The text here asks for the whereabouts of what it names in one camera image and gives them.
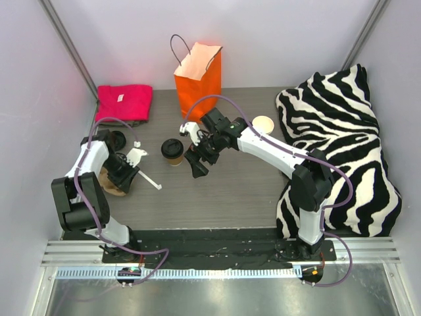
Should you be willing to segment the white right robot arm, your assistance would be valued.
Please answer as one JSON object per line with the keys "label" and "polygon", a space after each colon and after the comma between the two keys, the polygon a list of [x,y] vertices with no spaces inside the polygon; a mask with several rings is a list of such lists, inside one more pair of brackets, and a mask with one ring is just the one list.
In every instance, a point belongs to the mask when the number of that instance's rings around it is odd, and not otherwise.
{"label": "white right robot arm", "polygon": [[324,240],[322,207],[333,186],[332,173],[324,165],[325,155],[320,150],[306,154],[302,149],[293,149],[272,136],[260,134],[244,118],[230,121],[217,108],[205,114],[201,122],[204,130],[196,122],[180,126],[180,134],[192,141],[184,156],[193,177],[207,175],[204,163],[215,164],[226,148],[251,154],[284,173],[290,179],[289,200],[299,210],[297,252],[303,259],[314,259]]}

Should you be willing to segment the black plastic cup lid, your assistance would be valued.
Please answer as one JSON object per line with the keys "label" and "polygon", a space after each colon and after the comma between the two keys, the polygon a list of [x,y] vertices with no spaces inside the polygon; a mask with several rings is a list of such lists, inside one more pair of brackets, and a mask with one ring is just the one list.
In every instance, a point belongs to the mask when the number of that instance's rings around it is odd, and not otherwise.
{"label": "black plastic cup lid", "polygon": [[176,138],[170,138],[165,140],[161,145],[161,153],[163,151],[167,151],[170,153],[175,153],[177,151],[183,151],[184,152],[184,145],[183,143],[176,139]]}

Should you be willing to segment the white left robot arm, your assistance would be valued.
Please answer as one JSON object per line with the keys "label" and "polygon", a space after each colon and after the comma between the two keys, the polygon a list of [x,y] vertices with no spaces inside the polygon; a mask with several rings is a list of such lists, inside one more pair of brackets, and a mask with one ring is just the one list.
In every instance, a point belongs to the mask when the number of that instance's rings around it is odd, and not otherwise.
{"label": "white left robot arm", "polygon": [[140,246],[132,229],[111,217],[110,207],[99,182],[101,170],[105,178],[123,194],[130,191],[138,167],[134,167],[118,150],[126,144],[121,132],[101,130],[90,140],[81,141],[81,152],[72,169],[62,178],[54,179],[51,190],[59,223],[65,232],[98,235],[98,228],[107,242],[105,249],[127,263],[134,262]]}

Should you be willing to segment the brown paper cup innermost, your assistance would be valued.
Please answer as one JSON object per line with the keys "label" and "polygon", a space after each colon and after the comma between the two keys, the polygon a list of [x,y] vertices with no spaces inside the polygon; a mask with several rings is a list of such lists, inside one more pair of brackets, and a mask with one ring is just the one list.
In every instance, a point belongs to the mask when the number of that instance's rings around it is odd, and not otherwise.
{"label": "brown paper cup innermost", "polygon": [[173,167],[180,165],[184,159],[183,151],[177,151],[175,153],[163,151],[162,155],[166,159],[166,161]]}

